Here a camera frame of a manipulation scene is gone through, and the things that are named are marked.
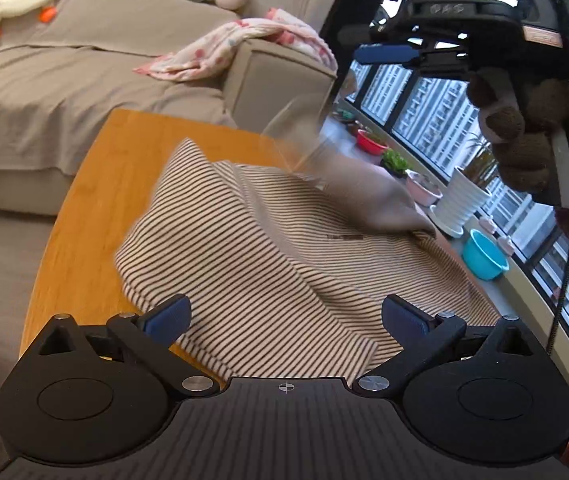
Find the windowsill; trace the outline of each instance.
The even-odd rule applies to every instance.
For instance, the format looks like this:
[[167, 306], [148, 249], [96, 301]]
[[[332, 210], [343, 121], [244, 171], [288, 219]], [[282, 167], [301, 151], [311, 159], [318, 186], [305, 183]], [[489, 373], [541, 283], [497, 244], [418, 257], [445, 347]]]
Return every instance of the windowsill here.
[[[389, 139], [389, 146], [400, 152], [407, 159], [412, 168], [427, 175], [434, 182], [437, 182], [442, 189], [446, 187], [445, 182], [440, 180], [437, 175], [433, 174], [417, 157], [412, 155], [402, 145], [395, 142], [395, 140], [378, 124], [357, 110], [357, 108], [355, 108], [350, 102], [341, 100], [340, 107], [353, 112], [362, 124], [370, 127], [377, 134], [386, 136]], [[349, 153], [348, 151], [343, 151], [343, 153], [346, 155], [352, 155], [352, 153]], [[379, 162], [380, 159], [380, 157], [371, 158], [371, 156], [369, 156], [369, 158], [370, 162], [373, 163]], [[450, 240], [452, 247], [455, 248], [456, 251], [461, 252], [461, 248], [464, 245], [464, 240], [466, 240], [469, 230], [477, 227], [477, 218], [472, 217], [469, 219], [465, 225], [465, 235], [461, 239]], [[536, 335], [538, 340], [544, 345], [546, 343], [549, 330], [551, 329], [553, 314], [544, 298], [542, 298], [535, 286], [529, 281], [528, 277], [512, 258], [509, 258], [509, 266], [509, 271], [504, 273], [498, 279], [493, 280], [492, 282], [484, 282], [483, 280], [478, 280], [478, 282], [481, 283], [488, 297], [493, 301], [493, 304], [500, 314], [516, 314], [519, 316]], [[560, 330], [557, 333], [552, 358], [565, 380], [569, 383], [569, 338], [562, 327], [560, 327]]]

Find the red flower pot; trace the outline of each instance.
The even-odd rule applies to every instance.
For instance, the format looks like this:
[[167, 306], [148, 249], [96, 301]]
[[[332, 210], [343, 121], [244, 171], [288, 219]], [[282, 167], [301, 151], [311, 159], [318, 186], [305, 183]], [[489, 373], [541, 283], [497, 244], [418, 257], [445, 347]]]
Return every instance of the red flower pot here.
[[358, 130], [358, 138], [356, 144], [362, 148], [365, 152], [371, 153], [372, 155], [381, 155], [384, 150], [388, 150], [389, 147], [384, 144], [378, 144], [374, 140], [371, 140], [366, 136], [364, 130]]

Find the metal screw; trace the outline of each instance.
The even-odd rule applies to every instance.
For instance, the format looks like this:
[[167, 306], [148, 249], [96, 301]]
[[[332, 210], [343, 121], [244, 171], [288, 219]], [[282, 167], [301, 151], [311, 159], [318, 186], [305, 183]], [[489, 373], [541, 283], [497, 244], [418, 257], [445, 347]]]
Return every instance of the metal screw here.
[[213, 381], [202, 375], [187, 377], [182, 381], [182, 387], [190, 392], [203, 392], [213, 386]]
[[366, 375], [360, 378], [358, 384], [370, 392], [379, 392], [389, 387], [389, 380], [379, 375]]

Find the gloved hand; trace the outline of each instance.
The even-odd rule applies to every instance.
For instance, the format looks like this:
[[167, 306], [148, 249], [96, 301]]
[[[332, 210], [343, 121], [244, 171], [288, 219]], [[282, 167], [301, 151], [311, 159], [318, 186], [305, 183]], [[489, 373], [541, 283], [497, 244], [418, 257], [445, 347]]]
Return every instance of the gloved hand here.
[[[569, 81], [546, 79], [531, 89], [523, 110], [513, 99], [498, 99], [481, 75], [471, 78], [467, 96], [480, 108], [481, 129], [492, 143], [502, 182], [515, 191], [544, 189], [553, 164], [549, 133], [562, 125], [569, 135]], [[487, 135], [483, 122], [494, 135]]]

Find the white flower pot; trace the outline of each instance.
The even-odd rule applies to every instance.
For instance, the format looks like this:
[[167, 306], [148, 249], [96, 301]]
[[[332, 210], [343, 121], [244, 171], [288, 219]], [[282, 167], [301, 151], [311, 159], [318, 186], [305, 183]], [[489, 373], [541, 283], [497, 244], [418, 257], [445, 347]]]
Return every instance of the white flower pot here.
[[427, 214], [446, 234], [460, 238], [464, 234], [464, 224], [490, 197], [490, 192], [480, 189], [455, 168], [442, 200], [431, 206]]

